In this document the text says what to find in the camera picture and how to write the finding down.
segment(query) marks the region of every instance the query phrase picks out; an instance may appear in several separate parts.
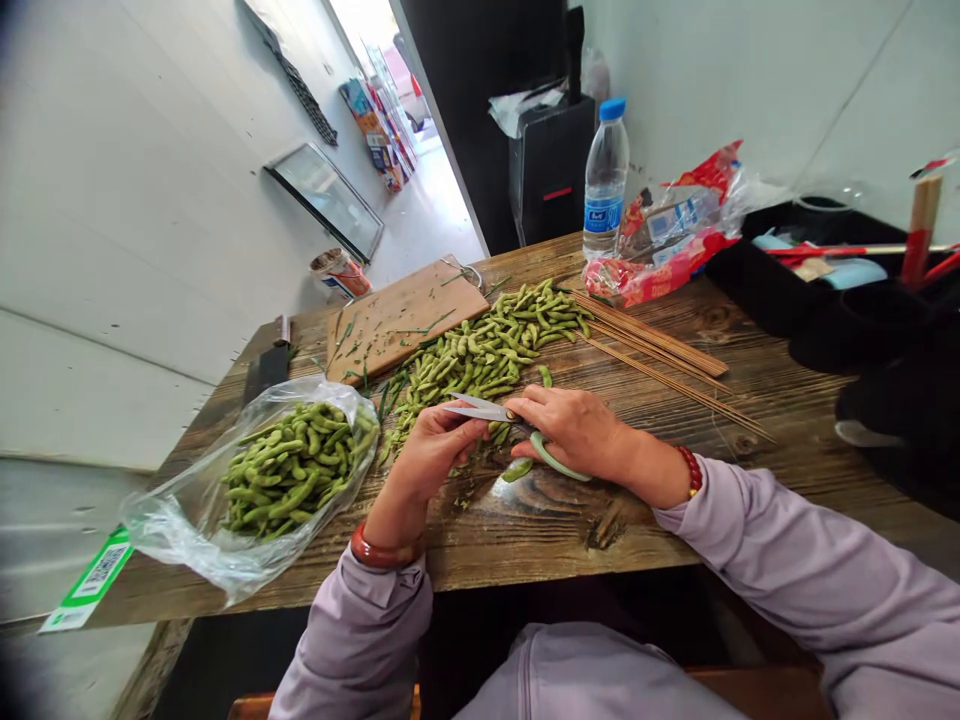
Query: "plastic bottle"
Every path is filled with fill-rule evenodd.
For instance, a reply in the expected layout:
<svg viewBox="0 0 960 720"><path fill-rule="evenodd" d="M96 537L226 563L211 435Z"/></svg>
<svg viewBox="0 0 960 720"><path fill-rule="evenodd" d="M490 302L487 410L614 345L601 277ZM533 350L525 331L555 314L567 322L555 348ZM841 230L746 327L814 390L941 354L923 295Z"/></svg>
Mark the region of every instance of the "plastic bottle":
<svg viewBox="0 0 960 720"><path fill-rule="evenodd" d="M587 157L583 202L583 255L587 261L612 257L617 250L623 190L630 163L630 141L623 126L626 98L600 106L600 127Z"/></svg>

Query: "scissors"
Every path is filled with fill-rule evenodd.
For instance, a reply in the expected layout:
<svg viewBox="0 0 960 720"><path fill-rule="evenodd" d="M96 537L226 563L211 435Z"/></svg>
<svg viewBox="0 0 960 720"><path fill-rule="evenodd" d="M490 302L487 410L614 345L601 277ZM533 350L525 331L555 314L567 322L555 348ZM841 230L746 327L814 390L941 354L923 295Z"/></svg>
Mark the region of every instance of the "scissors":
<svg viewBox="0 0 960 720"><path fill-rule="evenodd" d="M465 403L469 403L473 407L445 408L446 410L455 412L459 415L466 415L467 417L487 420L489 422L505 422L510 423L511 425L516 425L520 430L530 436L530 442L536 449L537 454L540 455L540 459L558 473L561 475L566 475L567 477L571 477L574 480L579 480L580 482L588 482L593 479L589 475L584 475L583 473L578 473L576 470L571 470L562 462L553 457L553 455L548 453L547 449L543 446L543 433L533 427L533 425L530 425L528 422L524 421L524 419L513 412L513 410L505 408L503 405L492 403L489 400L481 400L480 398L470 397L469 395L464 395L463 393L450 394L458 400L463 400Z"/></svg>

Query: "green label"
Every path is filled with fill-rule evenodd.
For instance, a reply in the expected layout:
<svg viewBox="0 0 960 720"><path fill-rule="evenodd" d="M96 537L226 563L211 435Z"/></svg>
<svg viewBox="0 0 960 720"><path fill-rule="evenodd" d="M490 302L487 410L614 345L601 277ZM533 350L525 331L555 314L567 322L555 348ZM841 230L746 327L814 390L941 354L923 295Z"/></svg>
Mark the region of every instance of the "green label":
<svg viewBox="0 0 960 720"><path fill-rule="evenodd" d="M110 533L107 542L67 593L60 607L50 613L37 632L58 632L83 627L131 555L133 547L130 545L130 536L127 529L121 525Z"/></svg>

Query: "red bead bracelet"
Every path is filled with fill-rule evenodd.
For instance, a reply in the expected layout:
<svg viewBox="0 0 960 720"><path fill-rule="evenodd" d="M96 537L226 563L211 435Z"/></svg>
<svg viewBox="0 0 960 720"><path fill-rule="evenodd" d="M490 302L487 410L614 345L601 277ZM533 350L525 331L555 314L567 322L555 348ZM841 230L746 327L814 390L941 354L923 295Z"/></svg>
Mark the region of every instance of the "red bead bracelet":
<svg viewBox="0 0 960 720"><path fill-rule="evenodd" d="M690 470L690 499L692 500L703 487L703 471L700 470L700 463L697 462L692 452L683 447L683 445L678 445L677 450L683 455L683 459L687 461L687 468Z"/></svg>
<svg viewBox="0 0 960 720"><path fill-rule="evenodd" d="M353 532L350 538L350 550L361 565L380 570L392 570L406 567L423 555L426 542L421 534L412 545L401 548L378 548L363 539L363 529L367 526L364 520Z"/></svg>

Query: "chopstick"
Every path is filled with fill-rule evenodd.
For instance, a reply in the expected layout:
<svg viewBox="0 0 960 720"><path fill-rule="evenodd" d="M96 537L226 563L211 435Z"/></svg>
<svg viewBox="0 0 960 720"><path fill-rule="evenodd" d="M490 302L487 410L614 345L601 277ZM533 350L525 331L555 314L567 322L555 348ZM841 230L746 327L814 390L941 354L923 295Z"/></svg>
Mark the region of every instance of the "chopstick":
<svg viewBox="0 0 960 720"><path fill-rule="evenodd" d="M727 393L728 395L734 394L734 392L723 383L714 380L705 372L703 372L697 367L694 367L687 361L681 360L677 357L674 357L670 353L665 352L664 350L661 350L656 345L651 345L645 340L632 337L628 333L625 333L622 330L619 330L612 325L607 325L602 320L596 320L594 322L589 323L589 325L593 330L596 330L599 333L603 333L607 337L613 338L614 340L617 340L618 342L623 343L627 347L633 348L634 350L639 350L642 353L646 353L647 355L654 358L655 360L659 360L660 362L666 365L669 365L675 370L684 372L690 377L696 378L700 382L706 383L710 387L714 387L717 390L720 390L721 392Z"/></svg>
<svg viewBox="0 0 960 720"><path fill-rule="evenodd" d="M932 283L934 280L939 280L948 272L956 270L958 267L960 267L960 253L951 255L939 265L934 265L933 268L923 276L924 287Z"/></svg>
<svg viewBox="0 0 960 720"><path fill-rule="evenodd" d="M746 429L749 430L750 432L756 433L757 435L759 435L760 437L764 438L765 440L769 440L769 441L772 442L774 445L777 444L777 441L774 440L773 436L770 435L770 434L768 434L767 432L765 432L764 429L760 426L759 423L757 423L757 422L754 421L754 420L751 420L751 419L748 418L746 415L743 415L741 412L739 412L738 410L735 410L734 408L730 407L729 405L727 405L727 404L725 404L725 403L722 403L722 402L720 402L719 400L717 400L716 398L712 398L712 397L710 397L709 395L706 395L706 394L700 392L699 390L694 390L694 389L691 388L691 387L687 387L687 386L684 385L683 383L678 382L678 381L674 380L673 378L667 377L667 376L664 375L663 373L658 372L658 371L654 370L653 368L648 367L647 365L644 365L643 363L637 362L637 361L634 360L633 358L631 358L631 357L629 357L629 356L627 356L627 355L624 355L623 353L617 352L617 351L614 350L613 348L608 347L608 346L604 345L604 344L601 343L601 342L597 342L596 340L593 340L592 338L587 338L587 337L585 337L585 336L583 335L583 333L581 333L581 332L579 332L579 331L577 331L575 334L576 334L578 337L582 338L584 341L586 341L586 342L590 343L591 345L593 345L593 346L594 346L595 348L597 348L598 350L600 350L600 351L602 351L602 352L605 352L607 355L610 355L611 357L614 357L614 358L616 358L617 360L620 360L621 362L626 363L626 364L629 365L630 367L639 370L640 372L642 372L642 373L643 373L644 375L646 375L647 377L650 377L650 378L652 378L653 380L656 380L657 382L662 383L663 385L666 385L667 387L669 387L669 388L671 388L671 389L673 389L673 390L676 390L676 391L679 392L681 395L686 395L686 396L687 396L688 398L690 398L691 400L695 400L696 402L700 403L701 405L703 405L703 406L705 406L705 407L707 407L707 408L710 408L711 410L719 413L720 415L723 415L723 416L726 417L727 419L732 420L733 422L735 422L735 423L737 423L738 425L746 428Z"/></svg>
<svg viewBox="0 0 960 720"><path fill-rule="evenodd" d="M571 294L580 307L589 310L608 325L618 328L628 335L645 340L647 343L660 348L660 350L686 361L711 377L720 377L730 369L726 363L720 362L715 357L700 352L696 348L692 348L626 313L614 310L599 300L594 300L589 295L578 290L574 290Z"/></svg>
<svg viewBox="0 0 960 720"><path fill-rule="evenodd" d="M907 235L907 251L900 271L900 282L911 290L923 285L942 186L943 177L936 175L919 181L913 189L910 233Z"/></svg>
<svg viewBox="0 0 960 720"><path fill-rule="evenodd" d="M813 245L797 245L792 248L771 248L765 250L767 255L775 257L859 257L863 255L903 255L906 245L863 245L841 247L814 247ZM930 252L955 252L960 245L931 245Z"/></svg>

